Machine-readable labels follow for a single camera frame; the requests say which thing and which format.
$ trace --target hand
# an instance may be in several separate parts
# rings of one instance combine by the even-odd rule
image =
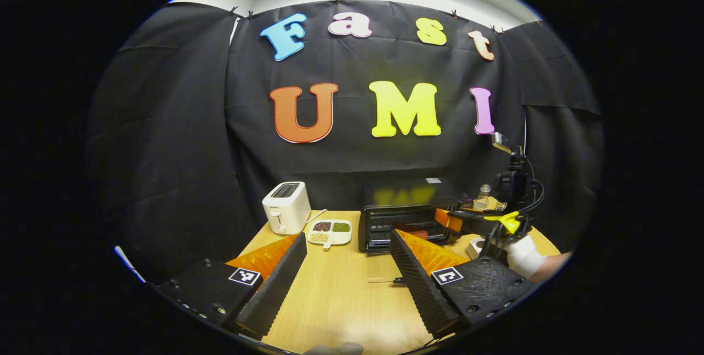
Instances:
[[[530,278],[545,263],[546,256],[539,254],[530,235],[506,244],[503,249],[508,254],[508,268],[523,277]]]

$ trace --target black fabric backdrop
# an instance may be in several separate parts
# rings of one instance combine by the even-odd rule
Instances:
[[[275,62],[274,47],[259,33],[297,12],[307,16],[301,23],[304,48]],[[367,15],[372,36],[330,34],[327,25],[339,12]],[[444,46],[420,42],[415,21],[421,17],[442,23],[448,38]],[[493,61],[483,59],[468,37],[475,30],[489,39]],[[377,119],[376,97],[369,89],[373,81],[394,82],[406,99],[419,82],[435,85],[442,133],[372,136]],[[299,124],[307,127],[316,120],[309,87],[327,82],[339,87],[327,137],[312,144],[281,139],[269,92],[300,87]],[[513,144],[523,143],[528,121],[526,152],[547,190],[536,227],[558,249],[574,249],[589,221],[603,157],[598,105],[574,57],[544,24],[500,34],[435,9],[394,2],[298,4],[239,24],[228,59],[225,113],[252,214],[266,221],[261,199],[289,180],[306,182],[314,209],[360,209],[362,185],[372,179],[447,176],[475,195],[482,183],[506,169],[508,155],[494,149],[489,136],[475,134],[472,87],[491,91],[493,124]]]
[[[236,17],[171,4],[121,47],[98,86],[86,159],[106,232],[143,277],[229,260],[256,233],[222,114]]]
[[[337,12],[370,17],[372,36],[335,36]],[[274,61],[262,29],[294,13],[305,47]],[[417,38],[415,20],[437,19],[444,46]],[[492,122],[523,143],[546,201],[536,227],[560,250],[578,241],[598,188],[601,119],[586,77],[544,24],[503,34],[467,19],[394,2],[317,2],[241,19],[201,4],[169,4],[125,43],[91,109],[86,154],[105,230],[150,282],[204,257],[228,259],[266,222],[262,198],[276,184],[306,182],[314,209],[358,210],[371,179],[445,176],[467,195],[506,169],[508,155],[475,134],[472,87],[491,91]],[[477,52],[470,31],[490,40],[496,58]],[[401,132],[375,138],[373,81],[392,81],[408,99],[415,84],[435,85],[438,136]],[[269,93],[297,86],[298,119],[315,123],[313,84],[331,82],[334,123],[312,144],[274,129]]]

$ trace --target yellow letter m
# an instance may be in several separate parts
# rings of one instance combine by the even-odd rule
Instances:
[[[392,115],[404,135],[408,135],[416,116],[418,123],[413,133],[418,136],[440,135],[435,115],[435,93],[438,90],[433,84],[415,84],[408,101],[391,81],[374,81],[369,84],[369,89],[377,94],[377,126],[372,128],[372,135],[394,136],[397,130],[392,125]]]

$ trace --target glass bottle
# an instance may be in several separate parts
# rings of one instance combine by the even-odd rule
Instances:
[[[484,210],[488,208],[488,197],[490,197],[491,186],[488,184],[483,184],[480,189],[480,195],[477,196],[475,202],[472,205],[474,210]]]

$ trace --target white divided plate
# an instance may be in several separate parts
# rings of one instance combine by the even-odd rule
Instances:
[[[315,228],[315,225],[320,222],[330,222],[330,228],[327,231],[314,231],[313,229]],[[349,231],[347,232],[334,232],[332,231],[332,227],[334,227],[335,223],[342,223],[345,224],[349,227]],[[321,240],[313,240],[310,237],[314,234],[322,234],[327,237]],[[350,239],[352,239],[352,223],[350,223],[349,220],[340,220],[340,219],[318,219],[315,220],[314,222],[310,223],[310,228],[309,228],[309,234],[306,236],[307,240],[311,244],[324,244],[327,241],[328,237],[332,237],[332,240],[330,241],[330,244],[332,245],[342,245],[350,242]]]

